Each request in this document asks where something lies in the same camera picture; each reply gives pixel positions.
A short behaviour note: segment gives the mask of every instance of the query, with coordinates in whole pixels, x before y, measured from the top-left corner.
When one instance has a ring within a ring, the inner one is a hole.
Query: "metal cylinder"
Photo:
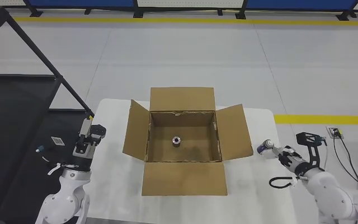
[[[264,150],[271,150],[271,149],[273,149],[274,148],[274,143],[270,140],[270,139],[267,139],[267,140],[265,140],[261,145],[259,145],[258,147],[257,147],[257,152],[259,153],[259,154],[262,154],[262,152],[264,151]]]
[[[181,139],[180,139],[180,137],[175,136],[175,137],[173,138],[172,142],[173,142],[173,146],[174,146],[174,147],[179,147],[179,146],[180,146]]]

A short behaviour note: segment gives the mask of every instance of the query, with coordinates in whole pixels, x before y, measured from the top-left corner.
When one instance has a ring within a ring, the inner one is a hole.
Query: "electrical socket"
[[[333,130],[336,129],[337,127],[328,127],[328,126],[327,126],[326,128],[327,128],[327,131],[328,131],[328,134],[329,134],[330,138],[332,138],[332,139],[334,139],[334,138],[339,138],[338,136],[335,136],[335,137],[334,137],[335,132],[334,132]],[[338,131],[341,133],[342,139],[344,139],[343,134],[342,134],[342,131],[339,130],[339,129],[338,129]]]

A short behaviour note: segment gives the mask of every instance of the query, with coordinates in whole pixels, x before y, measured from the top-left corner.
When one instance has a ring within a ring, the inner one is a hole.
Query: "sticker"
[[[54,141],[55,145],[57,146],[65,146],[65,143],[62,141],[61,138],[58,138],[58,137],[52,137],[52,141]]]

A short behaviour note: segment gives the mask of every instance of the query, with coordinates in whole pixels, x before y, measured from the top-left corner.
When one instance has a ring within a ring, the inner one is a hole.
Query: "black cable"
[[[353,166],[353,164],[352,164],[351,154],[349,153],[348,148],[347,148],[345,142],[343,141],[342,137],[339,136],[339,138],[340,138],[340,140],[342,141],[343,146],[345,147],[345,149],[346,149],[346,151],[347,151],[349,163],[350,163],[350,165],[351,165],[351,167],[352,167],[352,170],[353,170],[353,172],[354,172],[354,174],[356,175],[356,178],[357,178],[357,180],[358,180],[358,174],[357,174],[357,172],[356,172],[356,170],[354,169],[354,166]]]
[[[293,177],[291,177],[291,176],[278,176],[278,177],[272,178],[272,179],[268,182],[268,184],[269,184],[271,187],[273,187],[273,188],[283,189],[283,188],[287,188],[287,187],[291,186],[292,183],[288,183],[288,184],[286,184],[286,185],[284,185],[284,186],[276,186],[276,185],[273,185],[272,182],[274,182],[275,180],[292,180],[292,179],[293,179]]]
[[[343,169],[345,169],[345,171],[356,181],[358,182],[358,179],[355,179],[350,172],[348,172],[348,170],[345,168],[345,166],[343,165],[343,163],[341,162],[340,158],[338,157],[338,154],[337,154],[337,150],[336,150],[336,138],[333,137],[333,148],[335,149],[335,153],[336,153],[336,156],[337,156],[337,159],[338,161],[340,162],[341,166],[343,167]]]

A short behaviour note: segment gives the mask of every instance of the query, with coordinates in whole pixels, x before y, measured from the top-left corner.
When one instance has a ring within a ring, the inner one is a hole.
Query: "yellow floor line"
[[[187,24],[268,24],[307,26],[358,26],[358,21],[304,20],[236,20],[227,18],[65,18],[15,17],[17,22],[84,22],[84,23],[187,23]]]
[[[344,115],[275,115],[276,124],[348,124],[358,125],[358,116]]]

